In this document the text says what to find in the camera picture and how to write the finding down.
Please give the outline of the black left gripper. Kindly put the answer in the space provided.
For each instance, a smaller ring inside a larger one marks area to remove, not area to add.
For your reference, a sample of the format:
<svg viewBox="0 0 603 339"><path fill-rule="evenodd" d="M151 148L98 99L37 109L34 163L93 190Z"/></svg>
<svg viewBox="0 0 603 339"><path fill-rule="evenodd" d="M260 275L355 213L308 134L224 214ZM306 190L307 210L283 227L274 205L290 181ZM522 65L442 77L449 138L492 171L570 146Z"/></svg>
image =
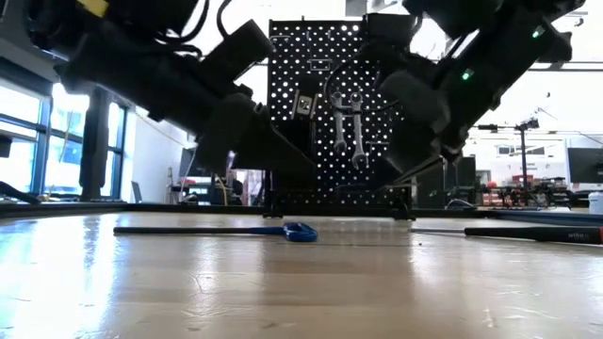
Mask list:
<svg viewBox="0 0 603 339"><path fill-rule="evenodd" d="M198 141L197 163L211 172L271 170L298 187L309 186L316 174L315 163L272 124L268 111L257 111L242 93L217 105Z"/></svg>

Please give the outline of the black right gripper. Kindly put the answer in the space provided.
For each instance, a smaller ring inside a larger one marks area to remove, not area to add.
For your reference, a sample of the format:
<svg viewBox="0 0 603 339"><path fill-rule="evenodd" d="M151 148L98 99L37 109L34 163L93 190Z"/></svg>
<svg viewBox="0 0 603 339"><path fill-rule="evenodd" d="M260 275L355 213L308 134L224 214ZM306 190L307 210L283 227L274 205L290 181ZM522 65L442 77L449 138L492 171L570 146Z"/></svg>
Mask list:
<svg viewBox="0 0 603 339"><path fill-rule="evenodd" d="M392 127L385 159L398 174L392 185L401 185L442 165L440 134L450 121L443 95L407 71L389 75L380 90L401 105L403 120Z"/></svg>

